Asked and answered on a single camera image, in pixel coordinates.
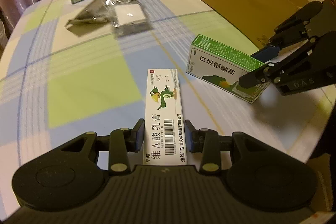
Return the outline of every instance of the green bird illustration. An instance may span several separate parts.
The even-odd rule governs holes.
[[[157,109],[159,110],[162,107],[166,107],[165,99],[170,98],[170,97],[174,97],[174,99],[176,99],[176,89],[174,89],[174,91],[170,91],[169,87],[166,85],[164,91],[159,93],[159,89],[154,86],[154,88],[150,92],[150,95],[153,98],[153,100],[157,103],[159,102],[159,98],[161,98],[161,104],[159,108]]]

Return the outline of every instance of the tablecloth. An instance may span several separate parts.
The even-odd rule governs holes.
[[[196,128],[222,135],[243,131],[305,161],[336,97],[334,86],[281,97],[270,85],[249,104],[185,73],[197,34],[247,54],[257,51],[241,32],[200,0],[140,0],[153,29],[116,39],[111,26],[65,29],[92,0],[42,0],[29,7],[0,61],[0,218],[18,208],[15,170],[87,132],[108,135],[144,117],[148,68],[177,68],[183,114]],[[142,154],[130,153],[132,164]],[[200,154],[188,154],[198,164]],[[107,154],[98,165],[107,169]],[[230,166],[223,152],[222,167]]]

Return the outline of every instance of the white square object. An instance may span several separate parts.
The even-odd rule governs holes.
[[[139,4],[117,5],[115,7],[115,13],[119,25],[146,19]]]

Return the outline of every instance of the yellow stripe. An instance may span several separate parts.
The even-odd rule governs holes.
[[[223,130],[221,129],[221,127],[219,126],[219,124],[217,123],[215,117],[212,115],[210,109],[208,108],[208,106],[205,104],[205,102],[203,101],[203,99],[200,97],[200,95],[198,94],[197,90],[194,88],[194,86],[192,85],[192,83],[189,81],[189,79],[186,77],[184,71],[178,66],[178,64],[175,62],[175,60],[172,58],[172,56],[170,55],[170,53],[166,50],[166,48],[162,45],[161,41],[157,38],[157,36],[154,34],[153,31],[150,31],[152,33],[152,36],[155,38],[156,42],[159,44],[159,46],[162,48],[162,50],[165,52],[165,54],[168,56],[168,58],[170,59],[170,61],[174,64],[174,66],[177,68],[178,72],[180,75],[182,75],[182,77],[185,79],[185,81],[188,83],[188,85],[190,86],[190,88],[192,89],[192,91],[195,93],[197,99],[199,100],[199,102],[201,103],[201,105],[205,108],[206,112],[208,113],[209,117],[211,118],[211,120],[213,121],[213,123],[216,125],[217,127],[217,132],[220,135],[225,135],[225,133],[223,132]]]

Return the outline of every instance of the cartoon bird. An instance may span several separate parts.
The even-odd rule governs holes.
[[[161,104],[157,110],[159,110],[162,107],[166,107],[165,99],[168,99],[170,97],[174,97],[174,99],[176,99],[176,89],[174,89],[174,91],[170,91],[167,85],[165,87],[165,90],[162,91],[161,93],[159,93],[158,88],[154,86],[150,94],[153,100],[157,103],[159,102],[159,97],[161,98]]]

